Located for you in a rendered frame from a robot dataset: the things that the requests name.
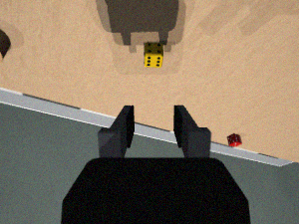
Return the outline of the yellow die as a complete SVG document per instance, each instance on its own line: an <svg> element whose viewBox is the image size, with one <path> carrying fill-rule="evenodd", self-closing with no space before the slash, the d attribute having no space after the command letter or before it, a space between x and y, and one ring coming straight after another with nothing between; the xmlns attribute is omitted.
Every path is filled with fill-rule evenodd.
<svg viewBox="0 0 299 224"><path fill-rule="evenodd" d="M163 59L162 43L145 44L145 67L161 68Z"/></svg>

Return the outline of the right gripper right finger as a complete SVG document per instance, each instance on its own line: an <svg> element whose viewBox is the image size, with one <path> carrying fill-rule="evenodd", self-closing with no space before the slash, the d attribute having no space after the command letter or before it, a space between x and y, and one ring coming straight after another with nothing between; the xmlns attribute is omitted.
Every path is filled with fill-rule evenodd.
<svg viewBox="0 0 299 224"><path fill-rule="evenodd" d="M211 131L198 127L184 105L174 105L173 132L184 157L210 157Z"/></svg>

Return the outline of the short brown cylinder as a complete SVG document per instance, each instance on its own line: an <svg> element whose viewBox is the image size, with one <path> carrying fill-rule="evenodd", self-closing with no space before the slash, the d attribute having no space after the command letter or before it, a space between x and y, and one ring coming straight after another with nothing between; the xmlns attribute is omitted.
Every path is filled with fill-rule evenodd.
<svg viewBox="0 0 299 224"><path fill-rule="evenodd" d="M6 53L10 48L11 42L4 31L0 29L0 63L2 63Z"/></svg>

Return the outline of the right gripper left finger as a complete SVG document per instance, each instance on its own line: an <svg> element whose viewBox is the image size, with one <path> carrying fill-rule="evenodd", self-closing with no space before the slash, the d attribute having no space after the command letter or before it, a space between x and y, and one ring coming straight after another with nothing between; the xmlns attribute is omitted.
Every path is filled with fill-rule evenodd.
<svg viewBox="0 0 299 224"><path fill-rule="evenodd" d="M98 132L100 157L125 157L134 132L134 106L124 106L111 127L102 127Z"/></svg>

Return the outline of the red die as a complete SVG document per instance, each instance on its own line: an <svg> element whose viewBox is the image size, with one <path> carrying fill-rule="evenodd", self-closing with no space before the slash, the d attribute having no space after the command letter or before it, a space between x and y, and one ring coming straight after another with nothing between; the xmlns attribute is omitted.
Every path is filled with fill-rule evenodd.
<svg viewBox="0 0 299 224"><path fill-rule="evenodd" d="M228 145L230 146L237 146L242 144L241 137L238 134L232 134L227 137Z"/></svg>

